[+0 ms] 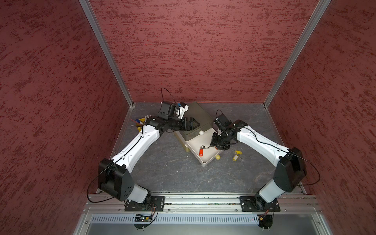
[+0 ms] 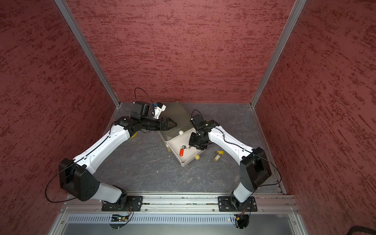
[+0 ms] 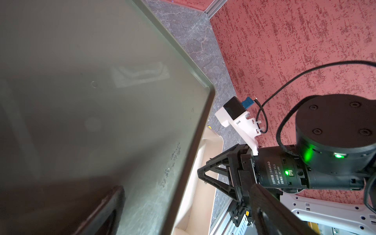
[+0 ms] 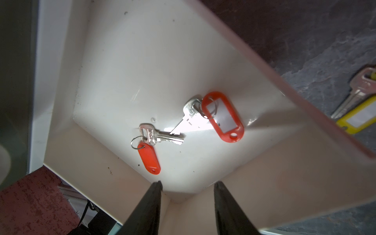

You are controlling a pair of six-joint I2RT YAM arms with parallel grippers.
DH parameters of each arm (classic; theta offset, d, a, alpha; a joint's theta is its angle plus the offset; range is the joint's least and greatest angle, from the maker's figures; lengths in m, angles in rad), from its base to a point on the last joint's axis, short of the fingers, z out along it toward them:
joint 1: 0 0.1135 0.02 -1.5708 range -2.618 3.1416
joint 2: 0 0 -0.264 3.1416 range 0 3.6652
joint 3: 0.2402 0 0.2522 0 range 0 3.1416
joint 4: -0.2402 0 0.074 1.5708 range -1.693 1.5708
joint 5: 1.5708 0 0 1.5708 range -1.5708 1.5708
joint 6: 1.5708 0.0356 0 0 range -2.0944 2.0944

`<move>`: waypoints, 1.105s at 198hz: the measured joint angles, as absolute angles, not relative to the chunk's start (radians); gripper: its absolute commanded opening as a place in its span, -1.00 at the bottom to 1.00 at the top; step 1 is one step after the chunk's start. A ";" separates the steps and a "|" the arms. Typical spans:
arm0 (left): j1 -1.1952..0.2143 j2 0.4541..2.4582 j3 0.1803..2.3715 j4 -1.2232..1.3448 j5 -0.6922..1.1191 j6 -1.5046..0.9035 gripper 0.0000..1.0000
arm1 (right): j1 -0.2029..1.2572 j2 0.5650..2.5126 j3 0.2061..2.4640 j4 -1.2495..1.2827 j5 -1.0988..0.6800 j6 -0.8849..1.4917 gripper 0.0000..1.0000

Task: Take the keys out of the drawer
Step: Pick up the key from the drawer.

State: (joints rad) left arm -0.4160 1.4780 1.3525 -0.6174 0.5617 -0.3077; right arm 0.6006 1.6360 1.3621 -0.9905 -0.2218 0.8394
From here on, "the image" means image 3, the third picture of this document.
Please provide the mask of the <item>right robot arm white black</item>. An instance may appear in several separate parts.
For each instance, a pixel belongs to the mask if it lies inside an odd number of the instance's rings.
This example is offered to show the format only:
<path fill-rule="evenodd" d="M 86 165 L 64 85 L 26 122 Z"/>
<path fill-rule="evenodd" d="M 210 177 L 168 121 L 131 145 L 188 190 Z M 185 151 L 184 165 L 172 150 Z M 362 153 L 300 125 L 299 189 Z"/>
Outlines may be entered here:
<path fill-rule="evenodd" d="M 290 113 L 297 143 L 285 146 L 280 125 L 275 147 L 252 150 L 235 145 L 209 160 L 198 177 L 250 210 L 261 235 L 309 235 L 269 189 L 364 189 L 364 204 L 375 211 L 376 103 L 359 96 L 310 96 Z"/>

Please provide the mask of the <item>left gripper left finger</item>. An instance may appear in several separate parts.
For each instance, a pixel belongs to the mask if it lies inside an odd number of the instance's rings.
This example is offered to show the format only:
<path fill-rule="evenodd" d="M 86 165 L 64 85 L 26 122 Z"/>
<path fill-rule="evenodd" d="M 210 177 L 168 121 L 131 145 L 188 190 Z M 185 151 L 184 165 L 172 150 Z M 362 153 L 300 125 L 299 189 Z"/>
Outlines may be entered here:
<path fill-rule="evenodd" d="M 114 235 L 126 201 L 123 186 L 65 186 L 67 203 L 58 235 Z"/>

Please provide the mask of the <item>white drawer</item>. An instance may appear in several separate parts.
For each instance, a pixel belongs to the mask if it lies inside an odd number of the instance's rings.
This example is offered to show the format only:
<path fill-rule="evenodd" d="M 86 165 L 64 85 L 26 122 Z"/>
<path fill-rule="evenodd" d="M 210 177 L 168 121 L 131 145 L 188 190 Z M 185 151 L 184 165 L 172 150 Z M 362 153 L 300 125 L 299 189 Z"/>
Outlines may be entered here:
<path fill-rule="evenodd" d="M 198 169 L 223 151 L 223 138 L 206 127 L 175 220 L 173 235 L 208 235 L 216 188 L 198 178 Z"/>

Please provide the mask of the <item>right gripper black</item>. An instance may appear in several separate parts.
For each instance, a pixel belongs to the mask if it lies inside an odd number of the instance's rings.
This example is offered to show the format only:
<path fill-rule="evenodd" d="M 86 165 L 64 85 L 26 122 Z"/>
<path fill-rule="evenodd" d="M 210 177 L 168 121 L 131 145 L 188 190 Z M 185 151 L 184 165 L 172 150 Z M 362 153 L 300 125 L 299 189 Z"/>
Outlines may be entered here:
<path fill-rule="evenodd" d="M 228 183 L 219 181 L 211 173 L 227 177 Z M 251 188 L 257 183 L 254 156 L 248 145 L 235 145 L 209 159 L 197 170 L 198 178 L 223 192 L 236 202 L 251 205 Z"/>

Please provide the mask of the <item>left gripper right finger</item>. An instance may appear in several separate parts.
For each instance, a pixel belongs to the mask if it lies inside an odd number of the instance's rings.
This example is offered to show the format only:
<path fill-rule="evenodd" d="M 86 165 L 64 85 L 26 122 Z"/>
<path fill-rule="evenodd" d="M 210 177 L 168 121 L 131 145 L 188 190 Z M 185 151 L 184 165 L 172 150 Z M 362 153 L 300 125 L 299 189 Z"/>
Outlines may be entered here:
<path fill-rule="evenodd" d="M 249 194 L 252 217 L 259 235 L 316 234 L 261 185 L 253 185 Z"/>

